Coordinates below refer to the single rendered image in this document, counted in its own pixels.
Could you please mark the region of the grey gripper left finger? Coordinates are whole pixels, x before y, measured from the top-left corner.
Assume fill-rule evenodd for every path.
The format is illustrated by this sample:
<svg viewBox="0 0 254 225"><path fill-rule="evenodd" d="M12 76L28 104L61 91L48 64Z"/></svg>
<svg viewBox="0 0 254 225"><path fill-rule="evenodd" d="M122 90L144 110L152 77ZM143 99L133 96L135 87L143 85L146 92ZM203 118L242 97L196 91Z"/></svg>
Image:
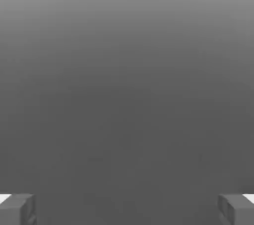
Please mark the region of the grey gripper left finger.
<svg viewBox="0 0 254 225"><path fill-rule="evenodd" d="M37 225L36 196L0 194L0 225Z"/></svg>

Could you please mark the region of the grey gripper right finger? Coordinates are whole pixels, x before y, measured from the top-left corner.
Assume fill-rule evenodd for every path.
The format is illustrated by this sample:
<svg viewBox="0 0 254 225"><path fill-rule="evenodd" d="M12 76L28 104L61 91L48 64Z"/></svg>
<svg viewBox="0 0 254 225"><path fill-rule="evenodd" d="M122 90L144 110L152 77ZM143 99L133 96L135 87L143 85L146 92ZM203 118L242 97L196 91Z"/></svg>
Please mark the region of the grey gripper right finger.
<svg viewBox="0 0 254 225"><path fill-rule="evenodd" d="M254 194L220 194L217 207L222 225L254 225Z"/></svg>

